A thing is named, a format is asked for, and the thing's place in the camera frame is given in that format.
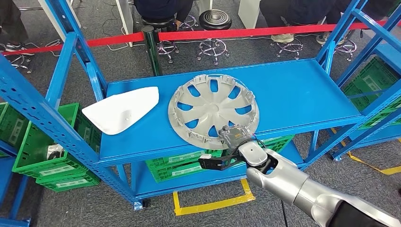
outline yellow floor tape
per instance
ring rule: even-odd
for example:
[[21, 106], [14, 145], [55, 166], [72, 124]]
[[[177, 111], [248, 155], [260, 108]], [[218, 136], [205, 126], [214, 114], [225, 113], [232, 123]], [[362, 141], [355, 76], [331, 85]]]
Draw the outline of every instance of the yellow floor tape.
[[[331, 131], [332, 131], [334, 134], [337, 133], [337, 131], [336, 131], [334, 128], [331, 128]], [[344, 141], [341, 141], [341, 145], [345, 147]], [[355, 161], [357, 161], [357, 162], [360, 162], [360, 163], [362, 163], [362, 164], [365, 164], [365, 165], [367, 165], [368, 167], [370, 167], [370, 168], [372, 168], [372, 169], [374, 169], [374, 170], [376, 170], [376, 171], [379, 171], [379, 172], [382, 173], [382, 174], [392, 175], [392, 174], [396, 174], [396, 173], [401, 173], [401, 166], [397, 166], [397, 167], [392, 167], [392, 168], [382, 169], [382, 170], [381, 170], [381, 169], [378, 169], [378, 168], [376, 168], [376, 167], [374, 167], [374, 166], [372, 166], [372, 165], [370, 165], [370, 164], [368, 164], [368, 163], [362, 161], [361, 159], [359, 159], [359, 158], [353, 156], [353, 155], [351, 154], [350, 151], [349, 151], [347, 154], [348, 154], [348, 156], [349, 156], [351, 159], [353, 159], [353, 160], [355, 160]]]
[[241, 195], [235, 198], [221, 200], [217, 202], [206, 203], [197, 206], [190, 206], [190, 207], [180, 207], [180, 202], [178, 200], [178, 193], [173, 192], [173, 200], [174, 200], [174, 212], [175, 215], [185, 215], [185, 214], [193, 214], [193, 213], [200, 213], [210, 210], [216, 210], [223, 207], [229, 207], [232, 205], [237, 205], [240, 203], [248, 202], [255, 200], [251, 189], [249, 188], [249, 184], [246, 179], [241, 179], [242, 188], [244, 189], [245, 195]]

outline stool seat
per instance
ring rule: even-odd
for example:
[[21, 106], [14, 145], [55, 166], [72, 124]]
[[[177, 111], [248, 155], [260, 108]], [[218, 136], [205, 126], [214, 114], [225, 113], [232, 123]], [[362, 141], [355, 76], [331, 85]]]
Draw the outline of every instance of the stool seat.
[[209, 9], [199, 16], [199, 25], [205, 30], [227, 30], [231, 27], [230, 16], [218, 9]]
[[154, 28], [171, 27], [175, 22], [174, 16], [164, 18], [164, 19], [154, 19], [142, 17], [143, 25], [151, 25]]

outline white plastic part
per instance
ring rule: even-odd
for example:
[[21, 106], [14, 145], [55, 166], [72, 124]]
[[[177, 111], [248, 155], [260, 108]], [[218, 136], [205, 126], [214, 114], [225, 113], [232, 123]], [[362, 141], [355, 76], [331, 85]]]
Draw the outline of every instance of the white plastic part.
[[105, 98], [82, 109], [82, 113], [102, 132], [115, 135], [145, 116], [158, 102], [158, 88], [144, 87]]

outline black stanchion post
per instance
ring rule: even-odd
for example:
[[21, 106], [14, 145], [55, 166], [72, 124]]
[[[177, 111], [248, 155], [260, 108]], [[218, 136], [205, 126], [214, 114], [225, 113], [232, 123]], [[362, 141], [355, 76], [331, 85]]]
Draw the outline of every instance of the black stanchion post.
[[162, 68], [159, 64], [159, 54], [157, 53], [156, 47], [156, 32], [153, 26], [146, 25], [142, 28], [143, 37], [145, 38], [146, 51], [150, 58], [150, 64], [152, 65], [153, 75], [161, 76], [163, 74]]

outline lower shelf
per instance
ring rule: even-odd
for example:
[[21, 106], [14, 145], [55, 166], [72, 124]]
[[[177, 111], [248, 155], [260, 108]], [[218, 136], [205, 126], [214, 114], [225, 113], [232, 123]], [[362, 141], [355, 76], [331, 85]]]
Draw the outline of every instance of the lower shelf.
[[[356, 139], [362, 133], [367, 131], [365, 130], [356, 130], [355, 132], [349, 135], [351, 140]], [[389, 140], [394, 140], [396, 138], [401, 138], [401, 125], [392, 125], [388, 126], [385, 129], [381, 130], [380, 132], [376, 133], [375, 135], [368, 137], [363, 143], [359, 144], [357, 147], [364, 147], [372, 144], [383, 143]]]
[[[280, 152], [280, 154], [296, 164], [303, 163], [303, 159], [299, 155], [299, 152], [292, 141]], [[144, 161], [138, 162], [138, 165], [136, 167], [137, 199], [144, 199], [172, 193], [173, 191], [184, 191], [188, 189], [239, 180], [246, 177], [246, 166], [245, 163], [243, 163], [224, 171], [208, 170], [193, 175], [175, 178], [165, 182], [156, 183]]]

